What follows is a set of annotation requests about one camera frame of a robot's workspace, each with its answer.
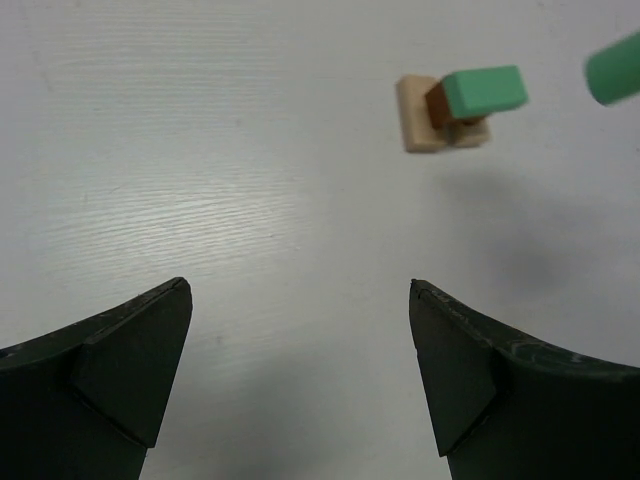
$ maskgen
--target green object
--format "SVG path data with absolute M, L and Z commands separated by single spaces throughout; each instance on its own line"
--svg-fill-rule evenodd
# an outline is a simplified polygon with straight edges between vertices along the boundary
M 610 105 L 640 91 L 640 31 L 592 55 L 585 65 L 591 95 Z
M 454 118 L 483 117 L 521 107 L 529 101 L 520 70 L 515 65 L 462 70 L 443 80 Z

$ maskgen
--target green cylinder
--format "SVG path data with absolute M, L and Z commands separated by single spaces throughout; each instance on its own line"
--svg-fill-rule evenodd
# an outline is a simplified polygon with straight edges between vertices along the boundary
M 592 55 L 585 65 L 591 95 L 610 105 L 640 91 L 640 31 Z

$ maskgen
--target beige block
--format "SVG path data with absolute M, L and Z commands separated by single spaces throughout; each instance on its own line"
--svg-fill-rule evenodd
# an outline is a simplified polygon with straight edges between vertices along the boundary
M 451 127 L 451 144 L 454 147 L 468 148 L 479 147 L 491 139 L 487 119 L 483 119 L 475 125 L 456 124 Z
M 424 95 L 437 80 L 433 77 L 406 75 L 396 84 L 402 137 L 407 152 L 436 152 L 447 146 L 444 130 L 434 130 L 427 113 Z

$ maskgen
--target white table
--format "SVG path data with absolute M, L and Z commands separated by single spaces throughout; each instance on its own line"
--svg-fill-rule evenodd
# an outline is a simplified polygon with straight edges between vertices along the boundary
M 173 276 L 188 342 L 143 479 L 449 478 L 409 282 L 640 365 L 639 100 L 586 56 L 635 0 L 4 0 L 0 338 Z M 516 63 L 477 150 L 403 153 L 404 73 Z

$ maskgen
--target green block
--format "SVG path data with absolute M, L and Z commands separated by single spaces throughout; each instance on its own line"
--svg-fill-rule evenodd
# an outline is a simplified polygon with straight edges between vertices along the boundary
M 640 92 L 640 32 L 593 55 L 585 76 L 593 98 L 603 105 Z
M 442 80 L 442 85 L 454 118 L 514 110 L 529 101 L 515 65 L 454 72 Z

